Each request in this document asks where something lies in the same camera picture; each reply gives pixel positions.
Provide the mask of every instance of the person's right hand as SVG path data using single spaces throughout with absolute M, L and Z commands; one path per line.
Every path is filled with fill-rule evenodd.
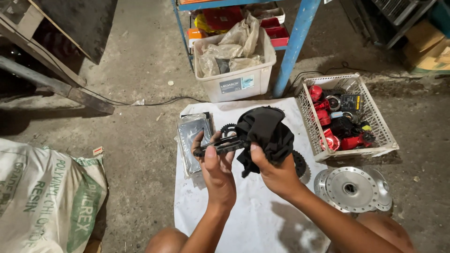
M 288 155 L 280 165 L 272 165 L 262 148 L 256 142 L 250 147 L 252 161 L 259 167 L 262 179 L 271 191 L 288 200 L 299 194 L 305 186 L 298 179 L 292 154 Z

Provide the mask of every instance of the white cloth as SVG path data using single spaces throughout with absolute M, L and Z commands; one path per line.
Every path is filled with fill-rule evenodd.
M 181 115 L 210 112 L 215 129 L 220 130 L 225 124 L 236 123 L 246 111 L 267 105 L 280 108 L 286 114 L 283 123 L 295 135 L 294 150 L 303 155 L 311 171 L 311 179 L 306 186 L 314 190 L 315 176 L 327 169 L 327 166 L 314 161 L 295 98 L 190 104 L 181 112 Z M 325 252 L 329 239 L 305 215 L 272 193 L 259 174 L 250 173 L 248 177 L 242 178 L 243 166 L 236 160 L 241 152 L 242 149 L 236 152 L 232 164 L 237 200 L 216 252 Z M 174 203 L 175 227 L 190 236 L 205 213 L 208 192 L 206 188 L 196 187 L 192 179 L 185 179 L 184 176 L 181 153 L 178 149 Z

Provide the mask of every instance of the wooden plank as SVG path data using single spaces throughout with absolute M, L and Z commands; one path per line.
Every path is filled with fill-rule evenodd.
M 33 84 L 46 87 L 48 90 L 84 106 L 107 114 L 114 113 L 115 108 L 111 104 L 79 89 L 73 88 L 59 80 L 44 76 L 41 73 L 31 70 L 3 56 L 0 56 L 0 68 L 28 80 Z
M 106 47 L 117 0 L 29 0 L 92 62 Z
M 44 15 L 36 7 L 30 5 L 22 20 L 17 25 L 17 31 L 30 40 L 43 19 Z
M 7 17 L 5 17 L 1 13 L 0 13 L 0 18 L 1 18 L 0 19 L 0 33 L 3 36 L 7 37 L 11 42 L 18 45 L 20 48 L 22 48 L 24 51 L 26 51 L 31 56 L 36 58 L 38 61 L 40 61 L 46 67 L 48 67 L 53 72 L 58 74 L 63 80 L 65 80 L 71 86 L 73 86 L 73 87 L 86 86 L 86 82 L 81 77 L 79 77 L 77 74 L 75 74 L 71 69 L 69 69 L 60 60 L 58 60 L 58 58 L 56 58 L 49 51 L 47 51 L 43 46 L 39 45 L 39 43 L 37 41 L 35 41 L 34 39 L 30 40 L 34 44 L 39 45 L 39 47 L 28 42 L 22 36 L 17 34 L 14 31 L 14 29 L 16 29 L 18 31 L 18 26 L 16 24 L 11 22 Z

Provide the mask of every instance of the metal shelving rack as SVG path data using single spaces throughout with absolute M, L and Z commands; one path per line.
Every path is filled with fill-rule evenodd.
M 173 5 L 173 11 L 175 12 L 178 27 L 180 28 L 181 39 L 184 42 L 184 48 L 188 56 L 189 65 L 194 70 L 192 65 L 193 56 L 189 52 L 188 45 L 186 43 L 185 33 L 180 21 L 179 11 L 189 11 L 197 9 L 207 9 L 216 7 L 225 7 L 232 5 L 247 5 L 256 3 L 265 3 L 267 0 L 216 0 L 209 2 L 193 3 L 180 5 L 179 0 L 171 0 Z M 291 75 L 294 64 L 298 58 L 298 54 L 302 49 L 305 42 L 306 35 L 311 27 L 312 20 L 314 19 L 317 8 L 319 7 L 320 0 L 302 0 L 300 7 L 298 8 L 297 17 L 295 19 L 292 32 L 287 46 L 275 47 L 275 50 L 285 50 L 284 58 L 281 63 L 281 68 L 278 73 L 277 81 L 273 90 L 272 96 L 279 98 L 283 95 L 284 89 L 288 83 L 289 76 Z

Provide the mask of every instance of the plastic storage box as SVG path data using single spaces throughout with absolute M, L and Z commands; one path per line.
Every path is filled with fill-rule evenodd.
M 203 77 L 199 66 L 199 57 L 203 54 L 202 46 L 219 43 L 225 34 L 216 35 L 194 42 L 194 69 L 195 78 L 205 87 L 209 99 L 213 103 L 233 101 L 248 98 L 267 92 L 270 72 L 277 58 L 275 49 L 270 42 L 264 28 L 259 28 L 258 45 L 263 46 L 264 62 L 251 68 L 220 74 L 212 77 Z
M 387 127 L 386 122 L 383 120 L 380 111 L 378 110 L 372 96 L 358 73 L 307 78 L 301 85 L 302 86 L 299 87 L 300 95 L 298 100 L 300 102 L 301 112 L 314 152 L 314 159 L 317 162 L 324 161 L 327 158 L 344 156 L 375 157 L 399 149 L 397 142 L 392 136 L 391 131 Z M 372 127 L 373 134 L 377 137 L 371 147 L 365 149 L 333 151 L 328 147 L 328 145 L 326 145 L 327 141 L 325 139 L 324 131 L 319 123 L 311 96 L 308 92 L 308 87 L 311 85 L 318 85 L 322 89 L 343 88 L 348 92 L 348 94 L 362 94 L 364 96 L 363 108 L 358 115 L 360 117 L 363 116 L 362 120 L 369 122 Z M 322 150 L 321 148 L 321 139 L 324 140 L 325 150 Z

